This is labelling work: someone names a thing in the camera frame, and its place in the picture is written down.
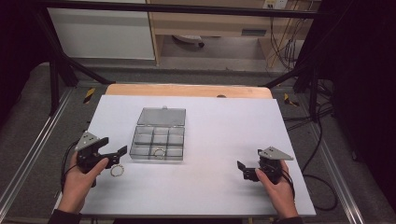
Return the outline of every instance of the black sleeve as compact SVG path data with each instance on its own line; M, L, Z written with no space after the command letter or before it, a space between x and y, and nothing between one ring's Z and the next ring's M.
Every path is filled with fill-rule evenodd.
M274 224L304 224L301 217L290 217L275 221Z
M49 218L48 224L78 224L80 220L81 214L76 215L55 209Z

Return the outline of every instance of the small ring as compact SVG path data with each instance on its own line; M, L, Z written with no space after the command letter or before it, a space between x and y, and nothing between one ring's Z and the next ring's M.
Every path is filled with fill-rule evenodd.
M163 154L162 155L157 155L157 151L162 151L163 152ZM165 153L166 153L166 150L163 148L163 147L159 147L159 148L157 148L157 149L155 149L155 151L154 151L154 156L155 157L158 157L158 156L165 156Z
M117 174L117 175L113 174L113 170L114 170L114 168L116 168L116 167L120 167L120 168L121 168L120 173ZM111 174L112 176L120 176L120 175L123 175L123 172L124 172L124 168L123 168L123 166L122 166L121 164L113 165L113 167L111 167L111 170L110 170L110 174Z

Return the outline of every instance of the hand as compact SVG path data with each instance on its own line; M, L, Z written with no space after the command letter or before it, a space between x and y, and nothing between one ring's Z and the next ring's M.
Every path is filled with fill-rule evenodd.
M284 161L280 161L280 164L282 169L289 173L288 165ZM288 181L282 176L279 183L274 185L262 170L256 169L256 174L267 190L279 219L297 217L298 213Z
M108 158L99 161L87 174L83 174L77 164L77 152L75 152L70 161L70 167L73 167L66 176L64 183L64 193L59 203L58 210L66 213L79 214L84 206L85 197L91 189L95 178L106 168Z

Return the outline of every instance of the table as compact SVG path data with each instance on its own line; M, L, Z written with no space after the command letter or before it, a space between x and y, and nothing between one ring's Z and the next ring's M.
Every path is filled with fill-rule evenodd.
M256 98L247 98L248 92ZM209 97L218 95L235 98ZM125 145L129 151L142 108L166 105L187 110L184 160L142 162L123 156L124 174L114 177L104 170L81 213L88 217L274 215L261 183L244 180L236 166L241 161L257 167L257 149L269 146L295 157L277 102L271 98L269 90L255 87L111 85L88 130L109 137L109 144L99 151L110 153ZM287 164L299 214L315 215L297 161Z

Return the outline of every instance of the clear plastic organizer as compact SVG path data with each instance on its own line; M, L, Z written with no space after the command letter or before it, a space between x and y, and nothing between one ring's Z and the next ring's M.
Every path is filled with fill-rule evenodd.
M133 160L182 161L185 109L143 108L134 130Z

